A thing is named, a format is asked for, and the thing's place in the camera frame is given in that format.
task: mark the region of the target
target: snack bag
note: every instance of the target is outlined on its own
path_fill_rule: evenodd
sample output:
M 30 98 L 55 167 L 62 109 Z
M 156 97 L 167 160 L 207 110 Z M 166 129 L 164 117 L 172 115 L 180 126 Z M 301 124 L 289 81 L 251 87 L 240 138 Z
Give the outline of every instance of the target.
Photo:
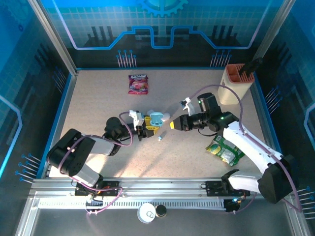
M 208 152 L 220 157 L 220 159 L 230 166 L 235 166 L 238 161 L 245 155 L 233 143 L 217 135 L 209 146 L 206 147 Z
M 147 75 L 129 75 L 128 94 L 148 94 L 148 76 Z

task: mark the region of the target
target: pen holder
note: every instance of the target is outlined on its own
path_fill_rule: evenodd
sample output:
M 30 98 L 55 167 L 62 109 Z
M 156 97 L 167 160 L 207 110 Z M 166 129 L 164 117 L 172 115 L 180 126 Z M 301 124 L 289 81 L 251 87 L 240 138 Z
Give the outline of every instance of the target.
M 244 64 L 229 64 L 225 67 L 224 73 L 220 82 L 220 85 L 225 85 L 234 90 L 236 94 L 242 99 L 255 81 L 253 73 L 249 76 L 244 72 L 240 75 L 238 72 Z M 238 100 L 235 95 L 228 89 L 219 87 L 218 97 L 220 103 L 223 105 L 235 105 L 238 104 Z

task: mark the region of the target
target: glass panel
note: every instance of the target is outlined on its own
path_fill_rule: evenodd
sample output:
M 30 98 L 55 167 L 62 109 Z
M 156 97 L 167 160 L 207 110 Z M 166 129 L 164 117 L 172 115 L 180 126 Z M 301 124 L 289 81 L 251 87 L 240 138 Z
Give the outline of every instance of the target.
M 281 0 L 42 0 L 78 67 L 211 66 L 253 58 Z
M 14 235 L 39 162 L 22 155 L 42 158 L 68 71 L 28 2 L 0 3 L 0 234 Z
M 314 11 L 314 1 L 296 1 L 257 71 L 282 153 L 298 160 L 301 189 L 315 187 Z

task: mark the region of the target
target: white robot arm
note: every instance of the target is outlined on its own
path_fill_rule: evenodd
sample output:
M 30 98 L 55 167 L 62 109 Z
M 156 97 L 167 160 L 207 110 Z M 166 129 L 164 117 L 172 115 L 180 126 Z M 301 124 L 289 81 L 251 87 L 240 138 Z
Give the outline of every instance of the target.
M 252 175 L 239 170 L 230 171 L 221 178 L 225 189 L 257 192 L 266 200 L 277 203 L 292 191 L 289 180 L 277 163 L 277 159 L 288 171 L 295 186 L 298 187 L 297 164 L 293 156 L 284 157 L 281 153 L 265 145 L 244 126 L 240 126 L 238 118 L 232 113 L 223 113 L 212 93 L 202 94 L 197 99 L 201 113 L 181 115 L 174 119 L 171 128 L 190 131 L 209 127 L 242 150 L 261 173 Z

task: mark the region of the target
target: table surface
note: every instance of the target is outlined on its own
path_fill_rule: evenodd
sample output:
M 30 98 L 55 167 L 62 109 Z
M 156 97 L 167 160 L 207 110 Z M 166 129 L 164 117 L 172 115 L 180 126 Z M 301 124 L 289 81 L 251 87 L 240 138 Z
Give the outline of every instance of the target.
M 128 75 L 147 74 L 149 93 L 129 95 Z M 217 156 L 206 152 L 212 137 L 204 137 L 197 130 L 183 132 L 170 129 L 170 122 L 182 114 L 179 102 L 198 89 L 209 84 L 219 84 L 223 70 L 103 70 L 80 71 L 66 115 L 62 135 L 74 128 L 84 134 L 102 135 L 110 117 L 129 110 L 146 114 L 153 109 L 169 112 L 167 121 L 157 135 L 143 139 L 135 137 L 131 147 L 122 147 L 114 156 L 90 155 L 87 165 L 104 177 L 221 177 L 232 169 L 259 173 L 258 168 L 246 156 L 230 167 Z M 217 95 L 217 88 L 203 92 Z M 242 99 L 243 125 L 264 141 L 256 109 L 250 91 Z M 192 100 L 196 112 L 200 112 L 197 99 Z M 221 105 L 223 112 L 230 111 L 237 117 L 239 105 Z M 124 116 L 128 123 L 132 118 Z M 162 141 L 158 135 L 164 134 Z M 50 177 L 62 177 L 52 167 Z

